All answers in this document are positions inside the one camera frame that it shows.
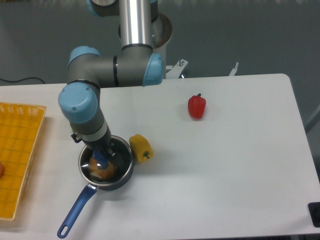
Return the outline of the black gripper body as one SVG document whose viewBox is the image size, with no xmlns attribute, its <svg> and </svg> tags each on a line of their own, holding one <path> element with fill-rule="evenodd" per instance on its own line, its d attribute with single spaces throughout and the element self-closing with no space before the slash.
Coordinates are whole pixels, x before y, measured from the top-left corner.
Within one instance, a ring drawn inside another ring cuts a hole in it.
<svg viewBox="0 0 320 240">
<path fill-rule="evenodd" d="M 78 133 L 73 133 L 71 138 L 75 143 L 83 142 L 89 149 L 105 150 L 110 147 L 111 144 L 111 131 L 109 128 L 103 131 L 98 131 L 94 134 L 94 140 L 88 135 L 80 136 Z"/>
</svg>

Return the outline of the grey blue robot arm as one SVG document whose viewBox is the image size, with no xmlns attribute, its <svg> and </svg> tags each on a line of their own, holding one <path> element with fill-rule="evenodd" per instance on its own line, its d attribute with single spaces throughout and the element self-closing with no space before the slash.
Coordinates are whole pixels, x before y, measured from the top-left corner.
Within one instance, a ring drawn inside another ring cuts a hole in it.
<svg viewBox="0 0 320 240">
<path fill-rule="evenodd" d="M 114 156 L 111 131 L 100 108 L 102 88 L 159 85 L 163 60 L 154 52 L 152 23 L 159 16 L 155 0 L 89 0 L 99 17 L 119 16 L 121 53 L 102 57 L 89 46 L 75 48 L 69 57 L 67 84 L 58 104 L 72 128 L 72 138 L 105 157 Z"/>
</svg>

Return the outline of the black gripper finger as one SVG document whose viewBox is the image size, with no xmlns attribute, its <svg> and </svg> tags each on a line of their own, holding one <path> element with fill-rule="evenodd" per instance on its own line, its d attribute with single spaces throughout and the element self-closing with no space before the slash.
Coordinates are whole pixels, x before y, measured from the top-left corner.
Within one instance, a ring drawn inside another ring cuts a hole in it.
<svg viewBox="0 0 320 240">
<path fill-rule="evenodd" d="M 114 151 L 111 147 L 107 147 L 105 150 L 106 156 L 109 160 L 119 160 L 120 155 L 117 151 Z"/>
</svg>

